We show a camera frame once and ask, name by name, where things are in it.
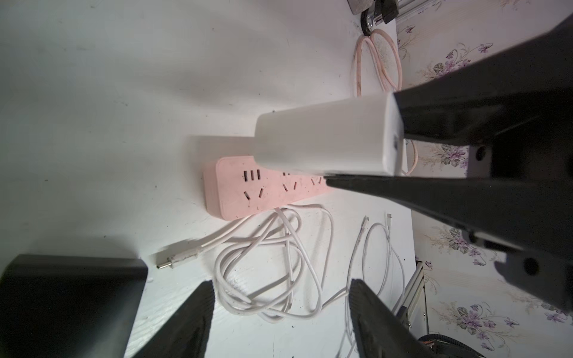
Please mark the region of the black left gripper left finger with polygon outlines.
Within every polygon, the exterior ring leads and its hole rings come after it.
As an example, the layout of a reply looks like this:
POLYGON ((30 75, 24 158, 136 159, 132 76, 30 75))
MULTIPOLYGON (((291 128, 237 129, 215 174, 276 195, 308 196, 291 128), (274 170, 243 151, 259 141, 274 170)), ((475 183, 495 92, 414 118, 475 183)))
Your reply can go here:
POLYGON ((204 357, 213 319, 215 293, 208 280, 195 289, 136 357, 204 357))

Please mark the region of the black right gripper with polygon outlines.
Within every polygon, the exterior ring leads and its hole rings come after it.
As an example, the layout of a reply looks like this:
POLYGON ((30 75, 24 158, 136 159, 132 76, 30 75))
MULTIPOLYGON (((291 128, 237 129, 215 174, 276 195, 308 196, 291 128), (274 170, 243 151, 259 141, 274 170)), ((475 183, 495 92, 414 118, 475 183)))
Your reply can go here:
POLYGON ((394 96, 407 139, 492 138, 470 146, 468 178, 336 175, 327 185, 467 232, 506 254, 495 268, 507 283, 572 310, 572 18, 394 96))

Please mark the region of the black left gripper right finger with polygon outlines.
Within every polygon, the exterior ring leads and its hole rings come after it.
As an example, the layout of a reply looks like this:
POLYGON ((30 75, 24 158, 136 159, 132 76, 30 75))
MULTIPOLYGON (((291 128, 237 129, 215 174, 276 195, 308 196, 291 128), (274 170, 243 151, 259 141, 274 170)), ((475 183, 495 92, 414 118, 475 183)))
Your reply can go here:
POLYGON ((349 308, 360 357, 434 357, 360 280, 349 290, 349 308))

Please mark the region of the white USB charger adapter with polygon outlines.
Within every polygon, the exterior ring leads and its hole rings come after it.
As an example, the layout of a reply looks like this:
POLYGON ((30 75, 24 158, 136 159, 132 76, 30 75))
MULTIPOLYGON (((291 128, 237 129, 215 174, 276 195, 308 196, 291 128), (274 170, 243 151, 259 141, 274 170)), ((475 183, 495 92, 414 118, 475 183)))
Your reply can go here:
POLYGON ((399 176, 404 125, 391 92, 259 116, 252 143, 266 169, 308 175, 399 176))

